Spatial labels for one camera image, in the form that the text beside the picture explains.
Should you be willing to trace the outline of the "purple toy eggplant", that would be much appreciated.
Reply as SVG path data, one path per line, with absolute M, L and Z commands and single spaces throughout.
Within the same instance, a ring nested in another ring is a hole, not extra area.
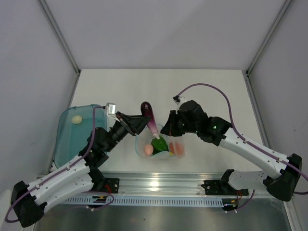
M 152 110 L 152 106 L 149 102 L 142 102 L 141 103 L 141 114 L 143 116 L 147 116 L 150 118 L 150 121 L 147 124 L 147 127 L 151 134 L 153 135 L 154 138 L 160 139 L 159 137 L 159 132 L 156 126 L 155 118 L 154 118 L 154 113 Z

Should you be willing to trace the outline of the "green toy bell pepper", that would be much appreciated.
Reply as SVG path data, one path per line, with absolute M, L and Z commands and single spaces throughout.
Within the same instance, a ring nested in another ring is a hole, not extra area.
M 162 136 L 159 136 L 159 139 L 157 138 L 152 139 L 151 145 L 154 147 L 153 155 L 158 154 L 160 152 L 169 151 L 168 144 Z

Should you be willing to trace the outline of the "orange toy fruit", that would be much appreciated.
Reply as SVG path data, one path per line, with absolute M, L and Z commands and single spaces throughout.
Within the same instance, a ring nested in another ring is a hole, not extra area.
M 171 142 L 169 144 L 169 152 L 177 157 L 185 155 L 184 146 L 179 142 Z

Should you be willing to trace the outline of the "clear zip top bag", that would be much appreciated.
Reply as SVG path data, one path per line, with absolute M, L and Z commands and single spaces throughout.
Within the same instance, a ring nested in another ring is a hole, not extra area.
M 147 159 L 176 159 L 185 156 L 182 137 L 159 134 L 157 139 L 146 127 L 135 138 L 135 151 L 139 157 Z

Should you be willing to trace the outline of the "pink toy egg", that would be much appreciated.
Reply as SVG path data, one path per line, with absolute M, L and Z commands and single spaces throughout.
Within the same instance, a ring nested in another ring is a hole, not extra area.
M 151 144 L 146 144 L 144 147 L 144 153 L 147 156 L 151 156 L 154 152 L 154 147 Z

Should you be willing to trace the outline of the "white toy egg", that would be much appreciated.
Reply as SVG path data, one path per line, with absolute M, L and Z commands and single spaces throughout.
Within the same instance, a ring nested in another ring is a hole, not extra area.
M 71 122 L 75 125 L 78 125 L 78 124 L 82 123 L 82 120 L 83 120 L 82 116 L 76 115 L 76 116 L 72 117 Z

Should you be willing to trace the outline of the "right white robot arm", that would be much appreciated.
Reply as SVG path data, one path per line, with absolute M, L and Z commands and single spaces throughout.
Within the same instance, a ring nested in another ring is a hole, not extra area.
M 271 196 L 289 202 L 295 194 L 300 179 L 302 158 L 289 156 L 258 144 L 240 132 L 230 122 L 208 116 L 201 106 L 181 96 L 173 98 L 177 109 L 169 113 L 161 133 L 169 137 L 181 137 L 186 133 L 196 134 L 202 141 L 230 150 L 250 161 L 260 171 L 225 171 L 220 179 L 220 190 L 231 194 L 235 190 L 266 190 Z

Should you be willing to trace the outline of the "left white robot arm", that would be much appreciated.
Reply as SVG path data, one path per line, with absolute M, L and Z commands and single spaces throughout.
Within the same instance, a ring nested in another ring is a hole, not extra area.
M 150 121 L 148 116 L 121 112 L 116 112 L 114 119 L 109 131 L 93 126 L 87 145 L 64 166 L 29 184 L 20 181 L 14 185 L 8 210 L 15 212 L 16 222 L 23 228 L 29 227 L 62 201 L 104 188 L 104 176 L 98 168 L 108 159 L 107 153 L 127 134 L 139 135 Z

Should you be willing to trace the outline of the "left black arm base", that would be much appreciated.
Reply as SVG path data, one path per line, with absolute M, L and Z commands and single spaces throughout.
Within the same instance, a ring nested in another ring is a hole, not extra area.
M 120 185 L 120 179 L 119 178 L 106 178 L 103 185 L 98 187 L 97 192 L 118 194 L 119 185 Z

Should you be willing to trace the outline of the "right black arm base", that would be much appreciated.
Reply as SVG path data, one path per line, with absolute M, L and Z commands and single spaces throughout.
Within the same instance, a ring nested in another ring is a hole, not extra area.
M 221 195 L 221 196 L 248 196 L 248 189 L 236 190 L 228 183 L 221 180 L 204 180 L 201 187 L 205 190 L 206 195 Z

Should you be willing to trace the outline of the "teal plastic tray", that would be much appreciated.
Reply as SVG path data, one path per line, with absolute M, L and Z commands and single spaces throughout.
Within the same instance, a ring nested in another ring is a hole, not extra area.
M 54 149 L 54 163 L 60 168 L 67 163 L 73 163 L 73 158 L 79 152 L 86 151 L 93 131 L 93 113 L 95 113 L 95 127 L 107 128 L 104 109 L 99 105 L 75 106 L 65 110 L 59 119 L 56 145 Z M 81 124 L 71 122 L 72 117 L 80 115 Z

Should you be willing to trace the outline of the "aluminium mounting rail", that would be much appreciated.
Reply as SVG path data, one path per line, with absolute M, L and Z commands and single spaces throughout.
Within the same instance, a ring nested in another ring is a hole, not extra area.
M 61 203 L 81 194 L 103 195 L 97 192 L 106 178 L 119 178 L 118 194 L 127 196 L 185 196 L 202 194 L 203 175 L 195 174 L 109 174 L 98 169 L 58 169 L 26 186 L 38 204 Z

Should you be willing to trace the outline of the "left aluminium frame post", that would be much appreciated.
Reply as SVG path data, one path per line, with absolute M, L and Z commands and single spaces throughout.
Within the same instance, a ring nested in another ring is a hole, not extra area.
M 62 48 L 65 56 L 67 57 L 70 65 L 72 66 L 74 72 L 77 75 L 79 75 L 81 70 L 78 67 L 78 64 L 77 64 L 77 62 L 76 62 L 76 60 L 75 60 L 75 58 L 74 58 L 74 56 L 71 52 L 71 49 L 69 48 L 68 43 L 67 43 L 66 39 L 64 38 L 63 33 L 62 33 L 62 31 L 61 31 L 53 13 L 52 13 L 52 11 L 51 11 L 47 1 L 46 0 L 37 0 L 37 3 L 39 5 L 39 7 L 41 8 L 43 15 L 45 16 L 51 30 L 53 31 L 60 47 Z

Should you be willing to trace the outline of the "aluminium frame post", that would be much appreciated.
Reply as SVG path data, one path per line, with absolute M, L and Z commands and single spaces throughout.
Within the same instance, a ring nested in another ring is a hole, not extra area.
M 267 47 L 270 45 L 271 41 L 273 40 L 275 34 L 279 30 L 280 26 L 282 25 L 284 19 L 288 15 L 292 5 L 294 4 L 295 0 L 284 0 L 282 7 L 279 9 L 277 15 L 275 16 L 274 21 L 272 22 L 271 26 L 269 27 L 264 39 L 262 40 L 257 52 L 255 53 L 252 61 L 250 62 L 247 70 L 246 76 L 250 77 L 253 70 L 257 66 L 258 62 L 260 61 L 261 57 L 265 53 Z
M 67 43 L 66 39 L 64 38 L 63 33 L 62 33 L 62 31 L 61 31 L 53 13 L 52 13 L 52 11 L 51 11 L 47 1 L 46 0 L 37 0 L 37 3 L 39 5 L 39 7 L 41 8 L 43 15 L 45 16 L 51 30 L 53 31 L 60 47 L 62 48 L 65 56 L 67 57 L 70 65 L 72 66 L 74 72 L 77 75 L 79 75 L 81 70 L 78 67 L 78 64 L 77 64 L 77 62 L 76 62 L 76 60 L 75 60 L 75 58 L 74 58 L 74 56 L 71 52 L 71 49 L 69 48 L 68 43 Z

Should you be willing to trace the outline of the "right aluminium frame post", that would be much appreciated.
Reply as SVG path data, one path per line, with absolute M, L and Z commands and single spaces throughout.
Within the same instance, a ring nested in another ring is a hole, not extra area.
M 292 5 L 294 4 L 295 0 L 284 0 L 282 7 L 279 9 L 277 15 L 275 16 L 274 21 L 272 22 L 271 26 L 269 27 L 264 39 L 262 40 L 257 52 L 255 53 L 252 61 L 250 62 L 247 70 L 246 76 L 250 77 L 253 70 L 257 66 L 258 62 L 260 61 L 261 57 L 265 53 L 267 47 L 270 45 L 271 41 L 273 40 L 275 34 L 279 30 L 280 26 L 282 25 L 284 19 L 288 15 Z

